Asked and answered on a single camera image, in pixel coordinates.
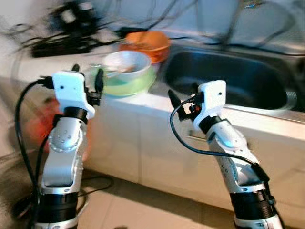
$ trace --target floor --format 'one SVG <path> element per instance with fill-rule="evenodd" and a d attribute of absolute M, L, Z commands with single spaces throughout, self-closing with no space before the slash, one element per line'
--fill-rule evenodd
<path fill-rule="evenodd" d="M 30 154 L 33 161 L 36 156 Z M 84 192 L 108 186 L 101 174 L 85 170 Z M 25 220 L 12 217 L 12 206 L 27 196 L 31 183 L 19 154 L 0 157 L 0 228 L 21 229 Z M 89 196 L 78 229 L 234 229 L 233 213 L 190 199 L 164 193 L 126 180 Z"/>
<path fill-rule="evenodd" d="M 85 191 L 102 188 L 102 178 L 83 181 Z M 233 229 L 233 213 L 221 208 L 115 179 L 90 194 L 79 228 L 90 229 Z"/>

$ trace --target orange object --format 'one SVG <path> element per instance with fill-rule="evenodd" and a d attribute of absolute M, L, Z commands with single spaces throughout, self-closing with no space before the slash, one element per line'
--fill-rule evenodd
<path fill-rule="evenodd" d="M 62 114 L 59 110 L 59 103 L 56 99 L 48 99 L 45 104 L 39 107 L 39 116 L 34 117 L 25 124 L 25 133 L 32 140 L 34 144 L 39 147 L 45 136 L 53 129 L 53 119 L 56 114 Z M 87 124 L 87 148 L 85 149 L 82 160 L 87 160 L 91 150 L 91 123 Z"/>
<path fill-rule="evenodd" d="M 160 31 L 129 33 L 120 50 L 134 50 L 146 54 L 152 63 L 164 61 L 169 54 L 170 40 Z"/>

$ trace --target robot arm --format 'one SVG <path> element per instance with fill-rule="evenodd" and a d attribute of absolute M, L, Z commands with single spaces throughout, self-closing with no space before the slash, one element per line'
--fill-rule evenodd
<path fill-rule="evenodd" d="M 218 116 L 225 104 L 225 81 L 211 81 L 200 85 L 198 89 L 199 93 L 189 100 L 193 103 L 190 114 L 185 113 L 180 99 L 172 91 L 169 91 L 169 96 L 180 120 L 191 119 L 195 129 L 206 134 L 211 151 L 188 146 L 177 137 L 173 128 L 174 134 L 188 149 L 215 155 L 231 197 L 237 229 L 285 228 L 276 211 L 274 197 L 270 194 L 269 178 L 248 149 L 245 137 L 228 120 Z"/>
<path fill-rule="evenodd" d="M 101 80 L 102 70 L 97 77 Z M 84 76 L 77 71 L 57 72 L 52 80 L 63 116 L 48 137 L 49 155 L 41 179 L 35 229 L 76 229 L 82 154 L 87 146 L 86 124 L 94 117 L 92 105 L 99 105 L 102 87 L 88 92 Z"/>

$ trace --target sink basin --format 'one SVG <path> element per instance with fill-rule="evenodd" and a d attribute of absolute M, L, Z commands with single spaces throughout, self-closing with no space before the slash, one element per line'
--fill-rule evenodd
<path fill-rule="evenodd" d="M 284 107 L 287 94 L 277 72 L 262 62 L 204 52 L 181 52 L 170 61 L 165 80 L 174 90 L 191 95 L 198 84 L 226 81 L 228 104 L 274 110 Z"/>
<path fill-rule="evenodd" d="M 225 80 L 226 108 L 305 123 L 305 91 L 297 77 L 302 58 L 239 47 L 222 51 L 216 45 L 173 44 L 149 92 L 168 97 L 172 89 L 185 100 L 199 84 Z"/>

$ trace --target cabinet handle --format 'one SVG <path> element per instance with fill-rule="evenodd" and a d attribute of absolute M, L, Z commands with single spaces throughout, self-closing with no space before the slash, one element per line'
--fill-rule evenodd
<path fill-rule="evenodd" d="M 193 139 L 193 140 L 197 140 L 197 141 L 202 141 L 202 142 L 206 142 L 206 138 L 204 137 L 197 137 L 194 135 L 194 131 L 193 130 L 189 130 L 189 134 L 187 136 L 188 138 L 190 139 Z"/>

